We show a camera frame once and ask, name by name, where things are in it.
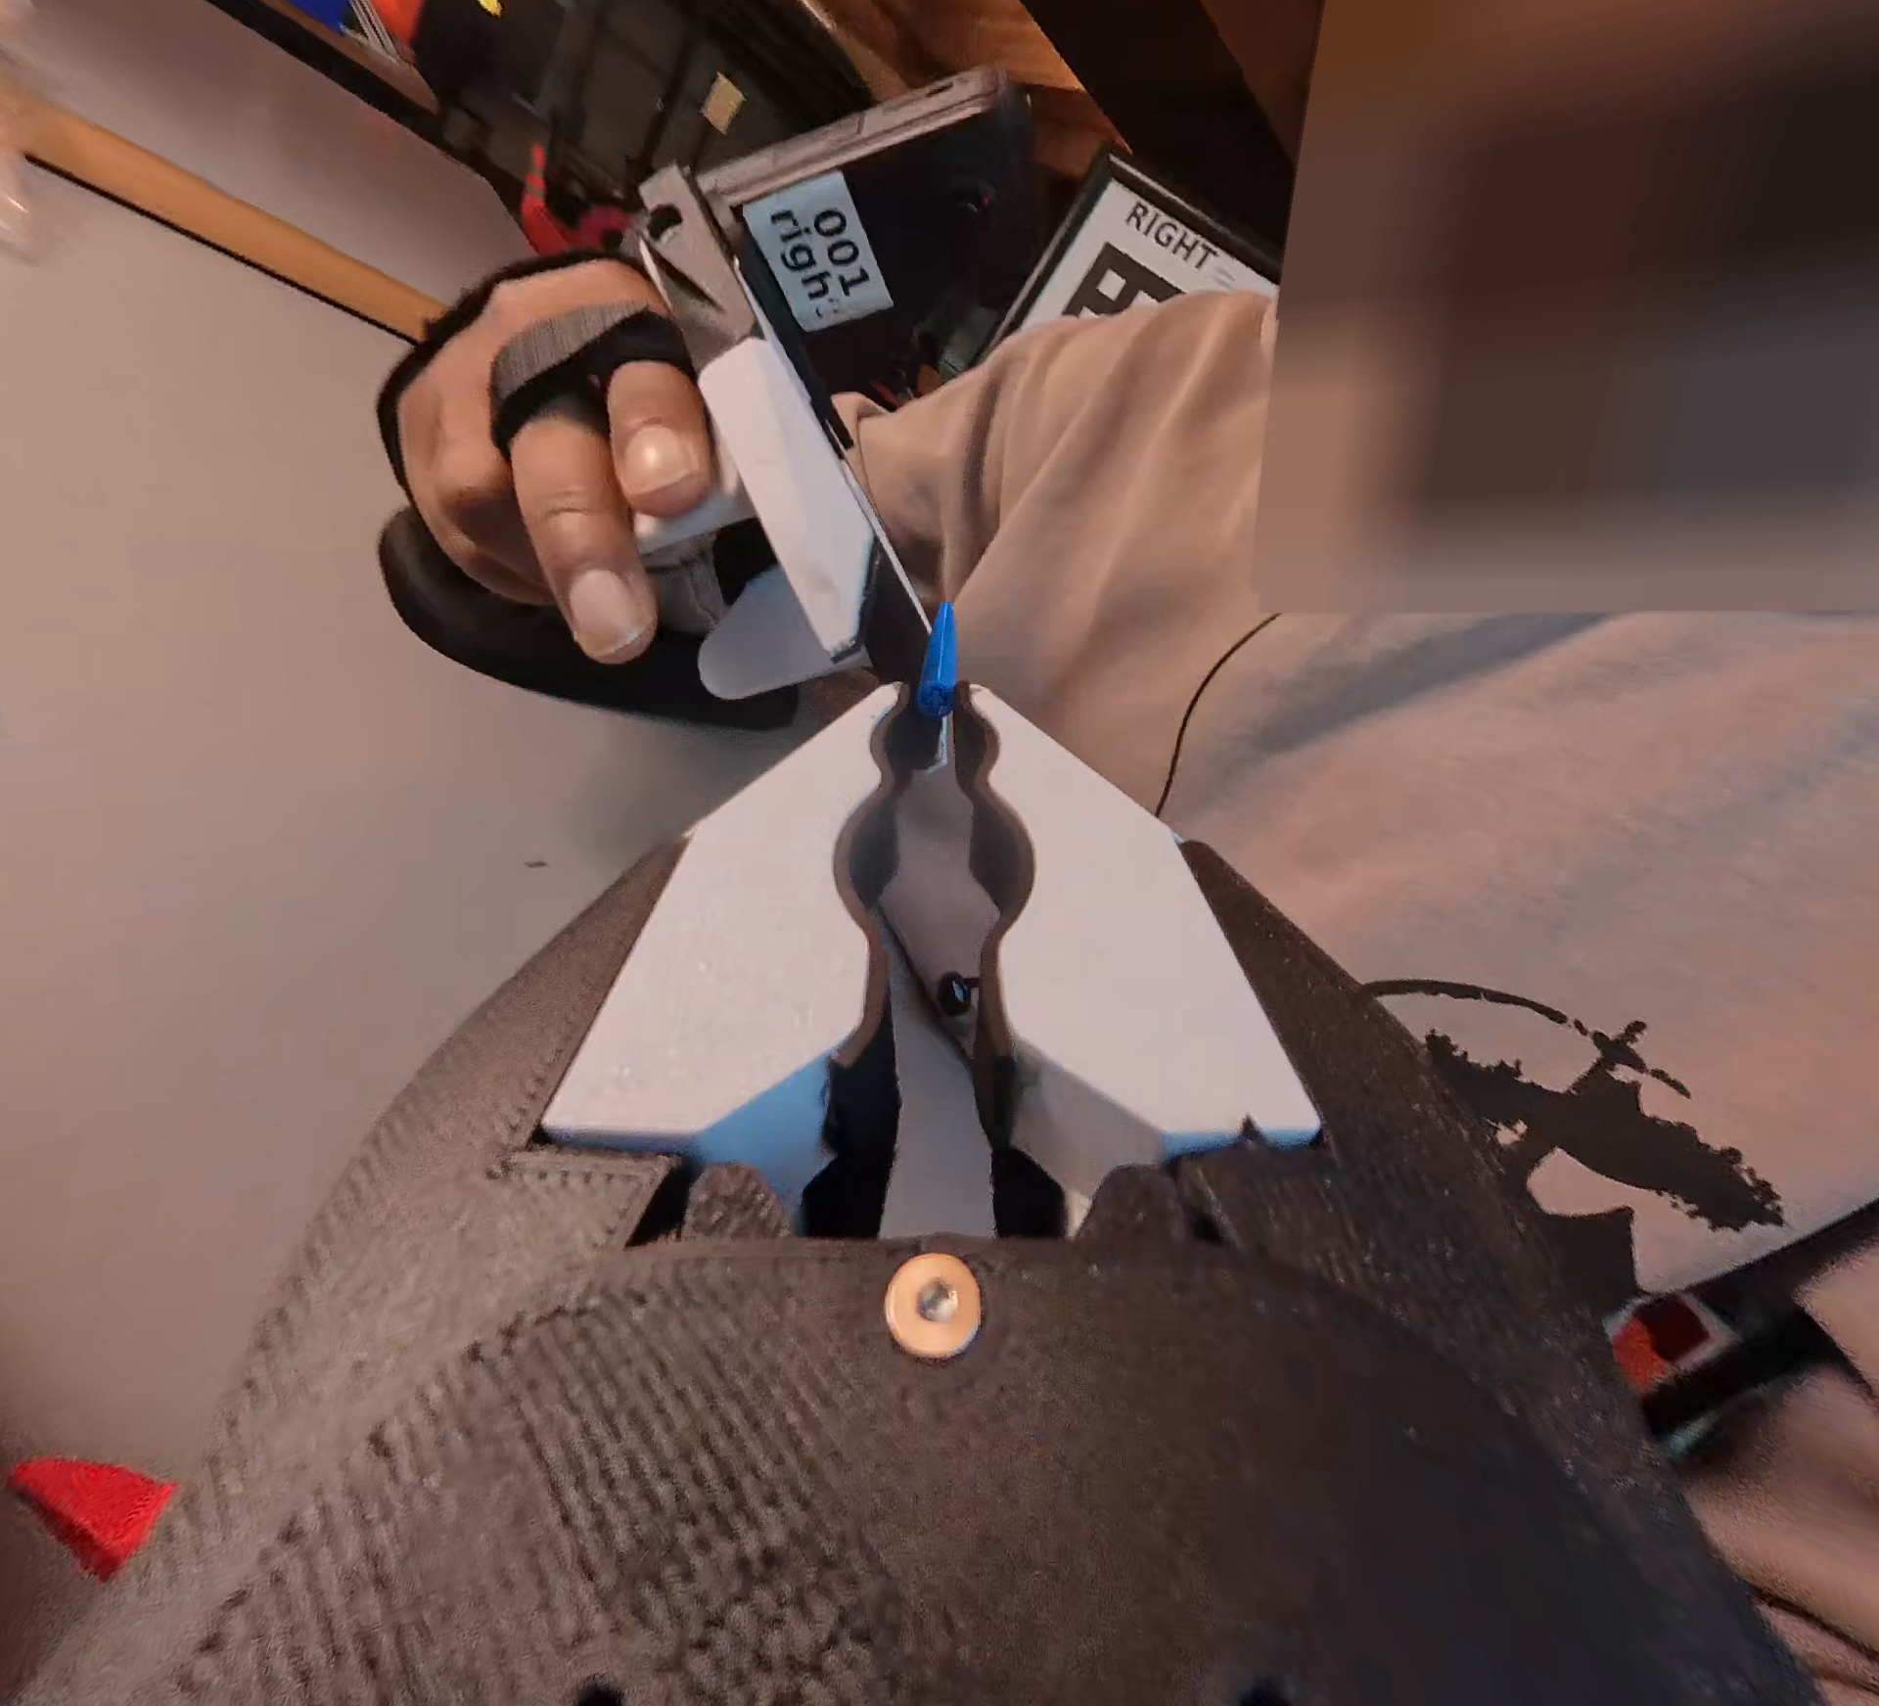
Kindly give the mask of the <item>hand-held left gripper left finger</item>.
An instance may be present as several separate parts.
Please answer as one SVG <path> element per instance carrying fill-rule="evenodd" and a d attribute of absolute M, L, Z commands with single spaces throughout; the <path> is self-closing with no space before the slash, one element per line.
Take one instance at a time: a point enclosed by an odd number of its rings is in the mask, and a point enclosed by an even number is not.
<path fill-rule="evenodd" d="M 540 1138 L 741 1163 L 798 1228 L 880 1228 L 902 1087 L 880 912 L 928 725 L 878 688 L 680 841 Z"/>

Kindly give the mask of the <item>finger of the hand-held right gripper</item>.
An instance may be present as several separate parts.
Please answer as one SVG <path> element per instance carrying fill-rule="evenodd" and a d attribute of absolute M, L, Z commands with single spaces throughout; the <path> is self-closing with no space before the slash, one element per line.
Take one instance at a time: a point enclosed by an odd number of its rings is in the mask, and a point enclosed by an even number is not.
<path fill-rule="evenodd" d="M 711 360 L 700 387 L 717 450 L 831 656 L 912 686 L 928 611 L 855 472 L 784 352 L 762 336 Z"/>
<path fill-rule="evenodd" d="M 700 682 L 723 704 L 861 668 L 863 650 L 831 656 L 821 645 L 782 566 L 757 574 L 698 649 Z"/>

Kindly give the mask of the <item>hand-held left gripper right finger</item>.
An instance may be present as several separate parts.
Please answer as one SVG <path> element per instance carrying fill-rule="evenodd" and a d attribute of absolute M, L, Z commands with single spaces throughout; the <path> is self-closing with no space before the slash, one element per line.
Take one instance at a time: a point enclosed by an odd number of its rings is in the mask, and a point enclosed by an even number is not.
<path fill-rule="evenodd" d="M 939 977 L 994 1228 L 1071 1228 L 1116 1171 L 1323 1120 L 1175 831 L 985 688 L 961 684 L 939 796 Z"/>

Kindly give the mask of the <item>person's right forearm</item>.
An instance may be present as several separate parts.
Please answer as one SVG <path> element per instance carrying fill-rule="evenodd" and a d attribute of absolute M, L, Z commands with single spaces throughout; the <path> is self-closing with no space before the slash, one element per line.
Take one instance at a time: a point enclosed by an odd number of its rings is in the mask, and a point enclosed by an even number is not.
<path fill-rule="evenodd" d="M 1193 293 L 1010 338 L 888 411 L 835 403 L 957 674 L 1144 808 L 1185 707 L 1256 621 L 1275 303 Z"/>

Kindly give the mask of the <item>person's right hand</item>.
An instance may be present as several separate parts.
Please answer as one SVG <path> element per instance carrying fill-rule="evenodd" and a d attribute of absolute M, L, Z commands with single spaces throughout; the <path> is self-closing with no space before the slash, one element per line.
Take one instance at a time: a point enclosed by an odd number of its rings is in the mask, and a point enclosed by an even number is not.
<path fill-rule="evenodd" d="M 660 609 L 635 519 L 674 519 L 707 495 L 715 470 L 694 379 L 666 364 L 619 367 L 605 423 L 534 419 L 509 454 L 489 434 L 489 377 L 507 344 L 568 310 L 664 310 L 621 257 L 505 279 L 434 354 L 397 403 L 407 493 L 444 554 L 513 603 L 554 605 L 576 645 L 615 664 L 645 654 Z"/>

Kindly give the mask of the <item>printed marker card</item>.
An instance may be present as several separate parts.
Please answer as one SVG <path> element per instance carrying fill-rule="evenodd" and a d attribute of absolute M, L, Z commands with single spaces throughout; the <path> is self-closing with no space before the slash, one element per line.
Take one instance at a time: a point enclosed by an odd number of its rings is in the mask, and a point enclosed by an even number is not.
<path fill-rule="evenodd" d="M 988 350 L 1063 318 L 1158 307 L 1187 293 L 1272 297 L 1279 255 L 1126 153 L 1102 147 Z"/>

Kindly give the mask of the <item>person's beige sweatshirt torso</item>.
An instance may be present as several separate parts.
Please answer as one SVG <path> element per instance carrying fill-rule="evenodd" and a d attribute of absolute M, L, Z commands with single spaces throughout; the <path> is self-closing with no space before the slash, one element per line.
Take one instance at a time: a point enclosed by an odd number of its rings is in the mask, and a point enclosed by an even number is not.
<path fill-rule="evenodd" d="M 1873 615 L 1191 613 L 1142 786 L 1421 1040 L 1615 1325 L 1745 1366 L 1682 1492 L 1875 1702 Z"/>

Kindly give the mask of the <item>dark band with red patch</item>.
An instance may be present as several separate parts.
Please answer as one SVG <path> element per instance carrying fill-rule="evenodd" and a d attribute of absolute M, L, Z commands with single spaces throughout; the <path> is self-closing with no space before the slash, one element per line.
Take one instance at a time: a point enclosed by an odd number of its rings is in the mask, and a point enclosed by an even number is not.
<path fill-rule="evenodd" d="M 1875 1248 L 1867 1205 L 1808 1238 L 1676 1293 L 1633 1301 L 1610 1344 L 1647 1433 L 1671 1462 L 1718 1446 L 1806 1378 L 1853 1372 L 1810 1295 Z"/>

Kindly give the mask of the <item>red plastic piece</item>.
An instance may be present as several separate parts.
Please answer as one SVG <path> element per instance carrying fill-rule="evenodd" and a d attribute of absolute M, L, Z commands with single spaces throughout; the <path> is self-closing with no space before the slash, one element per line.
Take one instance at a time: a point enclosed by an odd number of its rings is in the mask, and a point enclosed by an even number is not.
<path fill-rule="evenodd" d="M 31 1456 L 4 1488 L 88 1576 L 110 1582 L 149 1543 L 179 1484 L 120 1462 Z"/>

